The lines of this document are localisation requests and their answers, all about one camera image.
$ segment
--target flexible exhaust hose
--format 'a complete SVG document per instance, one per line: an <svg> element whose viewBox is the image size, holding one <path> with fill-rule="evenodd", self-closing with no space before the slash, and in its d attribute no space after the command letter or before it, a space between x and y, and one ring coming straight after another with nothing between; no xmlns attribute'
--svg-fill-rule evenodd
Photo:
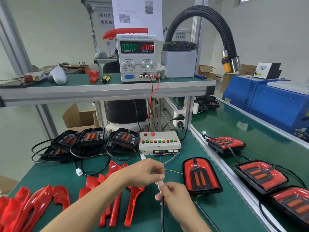
<svg viewBox="0 0 309 232"><path fill-rule="evenodd" d="M222 38L224 49L227 50L229 55L228 58L232 59L237 57L234 39L230 27L217 11L205 5L195 5L189 7L177 15L168 29L165 42L172 41L172 37L177 27L186 19L194 16L203 17L210 21L216 27Z"/></svg>

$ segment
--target person's left hand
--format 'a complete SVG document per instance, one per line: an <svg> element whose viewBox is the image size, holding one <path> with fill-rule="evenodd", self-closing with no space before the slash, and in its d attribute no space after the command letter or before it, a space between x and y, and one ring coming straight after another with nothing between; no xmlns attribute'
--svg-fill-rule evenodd
<svg viewBox="0 0 309 232"><path fill-rule="evenodd" d="M126 179L127 186L132 187L148 186L151 183L164 180L165 176L163 163L150 158L138 161L118 172L121 173L124 179Z"/></svg>

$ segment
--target qr code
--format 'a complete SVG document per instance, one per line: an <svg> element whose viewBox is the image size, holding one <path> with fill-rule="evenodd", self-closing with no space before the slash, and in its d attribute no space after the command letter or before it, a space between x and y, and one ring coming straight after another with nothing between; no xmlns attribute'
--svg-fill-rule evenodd
<svg viewBox="0 0 309 232"><path fill-rule="evenodd" d="M120 20L120 23L131 23L130 15L126 15L126 14L119 14L119 20Z"/></svg>

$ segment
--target power outlet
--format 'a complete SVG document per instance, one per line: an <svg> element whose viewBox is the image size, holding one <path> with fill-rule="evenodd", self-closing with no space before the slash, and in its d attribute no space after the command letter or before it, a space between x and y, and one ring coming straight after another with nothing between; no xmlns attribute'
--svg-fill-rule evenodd
<svg viewBox="0 0 309 232"><path fill-rule="evenodd" d="M174 111L174 117L173 117L173 118L176 118L179 114L183 114L183 116L185 117L186 112L183 111L183 110ZM176 128L177 128L177 123L178 123L178 122L179 122L178 120L174 120L174 121L173 121L173 125L174 125Z"/></svg>

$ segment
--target blue machine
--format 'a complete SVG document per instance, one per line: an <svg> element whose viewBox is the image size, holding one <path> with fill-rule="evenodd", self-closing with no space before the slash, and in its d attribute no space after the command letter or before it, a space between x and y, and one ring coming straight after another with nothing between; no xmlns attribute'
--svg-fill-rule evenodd
<svg viewBox="0 0 309 232"><path fill-rule="evenodd" d="M223 100L299 137L309 128L309 86L304 84L234 76Z"/></svg>

